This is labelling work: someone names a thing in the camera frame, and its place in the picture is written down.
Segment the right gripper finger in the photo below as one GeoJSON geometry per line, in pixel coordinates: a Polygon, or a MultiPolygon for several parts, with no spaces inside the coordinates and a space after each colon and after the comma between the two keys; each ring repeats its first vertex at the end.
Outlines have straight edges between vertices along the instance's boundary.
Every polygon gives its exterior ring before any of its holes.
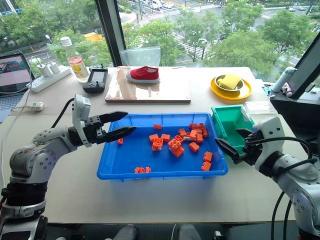
{"type": "Polygon", "coordinates": [[[237,165],[247,160],[246,153],[240,154],[238,150],[225,139],[216,137],[215,142],[219,148],[232,159],[234,164],[237,165]]]}
{"type": "Polygon", "coordinates": [[[237,128],[236,132],[244,139],[253,137],[253,131],[248,128],[237,128]]]}

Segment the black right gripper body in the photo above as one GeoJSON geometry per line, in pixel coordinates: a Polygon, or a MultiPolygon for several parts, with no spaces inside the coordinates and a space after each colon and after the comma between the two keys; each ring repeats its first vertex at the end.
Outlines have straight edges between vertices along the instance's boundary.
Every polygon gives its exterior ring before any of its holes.
{"type": "Polygon", "coordinates": [[[248,142],[262,140],[262,139],[263,139],[263,134],[260,130],[250,133],[245,138],[245,145],[243,147],[243,150],[246,153],[245,162],[248,163],[250,166],[256,164],[257,159],[261,155],[263,147],[261,143],[249,145],[248,142]]]}

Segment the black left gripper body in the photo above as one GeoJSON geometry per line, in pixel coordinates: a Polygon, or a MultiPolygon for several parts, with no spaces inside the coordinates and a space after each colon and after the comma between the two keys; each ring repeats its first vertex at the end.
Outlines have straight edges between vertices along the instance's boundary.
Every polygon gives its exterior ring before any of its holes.
{"type": "Polygon", "coordinates": [[[102,129],[104,124],[108,122],[108,115],[94,115],[88,118],[85,123],[84,133],[91,144],[98,145],[109,142],[106,131],[102,129]]]}

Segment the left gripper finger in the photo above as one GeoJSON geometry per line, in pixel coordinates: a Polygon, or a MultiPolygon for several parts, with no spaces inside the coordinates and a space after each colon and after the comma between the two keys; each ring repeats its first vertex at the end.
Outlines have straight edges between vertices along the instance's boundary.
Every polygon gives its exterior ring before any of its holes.
{"type": "Polygon", "coordinates": [[[128,113],[125,111],[114,111],[99,115],[99,119],[102,123],[112,123],[121,120],[127,115],[128,113]]]}
{"type": "Polygon", "coordinates": [[[124,127],[120,127],[116,130],[113,130],[111,132],[107,132],[104,136],[103,136],[103,141],[105,143],[110,143],[113,141],[116,141],[118,139],[124,138],[126,136],[129,136],[130,134],[132,134],[135,130],[137,129],[136,126],[124,126],[124,127]]]}

